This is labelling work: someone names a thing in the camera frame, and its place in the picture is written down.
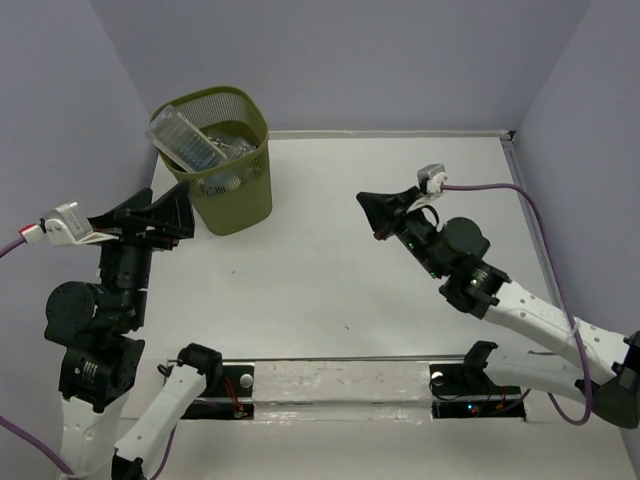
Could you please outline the Pocari Sweat blue bottle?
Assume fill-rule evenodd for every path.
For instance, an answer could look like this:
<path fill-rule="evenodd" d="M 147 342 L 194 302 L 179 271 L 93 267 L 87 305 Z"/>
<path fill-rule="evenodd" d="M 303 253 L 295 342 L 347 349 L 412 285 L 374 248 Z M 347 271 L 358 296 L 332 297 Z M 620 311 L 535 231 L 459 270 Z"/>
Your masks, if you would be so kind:
<path fill-rule="evenodd" d="M 235 191 L 245 185 L 251 179 L 248 172 L 241 174 L 221 173 L 208 176 L 200 181 L 201 191 L 204 196 L 214 197 Z"/>

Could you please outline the large ribbed clear bottle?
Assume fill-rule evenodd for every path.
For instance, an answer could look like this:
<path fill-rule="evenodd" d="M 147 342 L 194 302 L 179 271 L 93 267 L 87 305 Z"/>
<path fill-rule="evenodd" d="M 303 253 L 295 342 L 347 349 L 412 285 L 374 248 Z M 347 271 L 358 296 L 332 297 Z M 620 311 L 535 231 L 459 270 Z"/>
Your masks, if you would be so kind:
<path fill-rule="evenodd" d="M 161 153 L 189 173 L 216 168 L 227 161 L 225 153 L 173 105 L 160 111 L 145 135 Z"/>

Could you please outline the silver cap clear bottle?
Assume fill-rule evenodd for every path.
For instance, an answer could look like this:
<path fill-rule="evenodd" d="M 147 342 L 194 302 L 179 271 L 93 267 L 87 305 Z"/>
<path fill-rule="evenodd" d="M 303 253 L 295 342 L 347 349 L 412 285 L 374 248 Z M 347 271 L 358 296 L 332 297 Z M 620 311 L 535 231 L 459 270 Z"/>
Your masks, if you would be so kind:
<path fill-rule="evenodd" d="M 254 144 L 242 136 L 233 136 L 224 132 L 214 131 L 208 138 L 222 151 L 227 161 L 242 158 L 256 149 Z"/>

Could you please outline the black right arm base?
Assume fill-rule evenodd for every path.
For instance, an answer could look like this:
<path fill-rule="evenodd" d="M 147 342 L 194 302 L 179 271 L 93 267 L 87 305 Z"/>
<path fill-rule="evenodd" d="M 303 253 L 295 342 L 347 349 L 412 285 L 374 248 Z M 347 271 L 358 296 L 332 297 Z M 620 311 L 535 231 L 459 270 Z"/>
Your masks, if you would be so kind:
<path fill-rule="evenodd" d="M 462 363 L 432 364 L 429 375 L 436 420 L 526 419 L 520 387 L 495 385 L 484 373 Z"/>

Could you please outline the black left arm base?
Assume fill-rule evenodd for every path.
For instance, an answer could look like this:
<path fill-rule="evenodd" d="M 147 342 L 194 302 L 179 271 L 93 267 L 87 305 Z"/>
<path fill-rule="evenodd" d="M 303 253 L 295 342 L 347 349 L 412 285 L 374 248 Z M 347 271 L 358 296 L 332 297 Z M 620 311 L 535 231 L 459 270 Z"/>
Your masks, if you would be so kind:
<path fill-rule="evenodd" d="M 254 417 L 254 365 L 225 363 L 220 381 L 207 386 L 183 414 L 183 420 L 244 421 Z"/>

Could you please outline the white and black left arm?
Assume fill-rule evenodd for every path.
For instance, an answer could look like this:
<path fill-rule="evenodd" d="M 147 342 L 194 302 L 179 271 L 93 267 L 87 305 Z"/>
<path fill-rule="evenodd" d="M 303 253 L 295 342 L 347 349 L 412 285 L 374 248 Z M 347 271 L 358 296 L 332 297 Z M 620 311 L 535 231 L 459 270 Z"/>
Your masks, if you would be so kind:
<path fill-rule="evenodd" d="M 159 198 L 143 188 L 90 218 L 78 204 L 63 204 L 42 218 L 41 227 L 54 246 L 100 249 L 98 282 L 65 282 L 45 306 L 44 337 L 65 349 L 59 377 L 62 475 L 144 479 L 189 406 L 215 392 L 223 377 L 221 353 L 189 344 L 165 370 L 160 392 L 133 429 L 117 436 L 145 347 L 130 335 L 144 325 L 152 256 L 195 233 L 189 188 L 179 183 Z"/>

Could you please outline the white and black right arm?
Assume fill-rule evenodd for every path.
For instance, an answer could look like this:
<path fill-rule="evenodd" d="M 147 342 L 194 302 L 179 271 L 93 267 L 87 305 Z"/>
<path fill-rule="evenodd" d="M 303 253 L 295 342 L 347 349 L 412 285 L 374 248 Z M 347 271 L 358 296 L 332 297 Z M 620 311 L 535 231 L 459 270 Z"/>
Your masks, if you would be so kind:
<path fill-rule="evenodd" d="M 583 404 L 588 413 L 623 429 L 639 426 L 639 336 L 570 317 L 485 262 L 489 240 L 469 218 L 442 226 L 419 188 L 356 196 L 375 239 L 397 238 L 434 279 L 440 294 L 461 313 L 504 327 L 544 348 L 512 353 L 478 341 L 460 368 L 462 384 L 482 392 L 492 384 L 544 391 Z"/>

